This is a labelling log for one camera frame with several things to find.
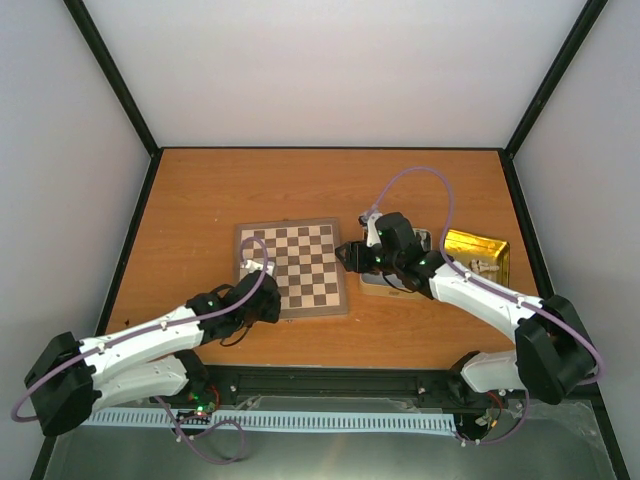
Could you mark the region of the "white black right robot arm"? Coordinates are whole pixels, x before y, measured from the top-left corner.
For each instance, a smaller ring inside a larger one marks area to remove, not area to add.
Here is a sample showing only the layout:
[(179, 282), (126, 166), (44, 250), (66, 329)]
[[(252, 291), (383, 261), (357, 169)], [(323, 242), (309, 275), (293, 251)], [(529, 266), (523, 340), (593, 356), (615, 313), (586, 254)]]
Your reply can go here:
[(509, 351), (470, 353), (459, 360), (453, 371), (460, 391), (524, 390), (556, 405), (597, 376), (601, 359), (566, 298), (521, 294), (481, 277), (443, 250), (424, 248), (399, 212), (375, 212), (360, 222), (365, 238), (335, 250), (346, 271), (394, 275), (406, 290), (455, 306), (512, 342)]

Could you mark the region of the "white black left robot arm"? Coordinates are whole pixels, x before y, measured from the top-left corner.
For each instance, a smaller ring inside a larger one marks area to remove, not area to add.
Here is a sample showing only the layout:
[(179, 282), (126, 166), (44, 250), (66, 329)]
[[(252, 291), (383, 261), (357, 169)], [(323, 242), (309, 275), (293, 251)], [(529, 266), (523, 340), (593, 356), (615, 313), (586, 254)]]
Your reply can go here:
[(254, 271), (237, 285), (198, 294), (171, 312), (115, 334), (49, 341), (25, 377), (42, 433), (55, 437), (102, 409), (151, 396), (201, 400), (208, 374), (197, 347), (276, 323), (281, 296), (276, 280)]

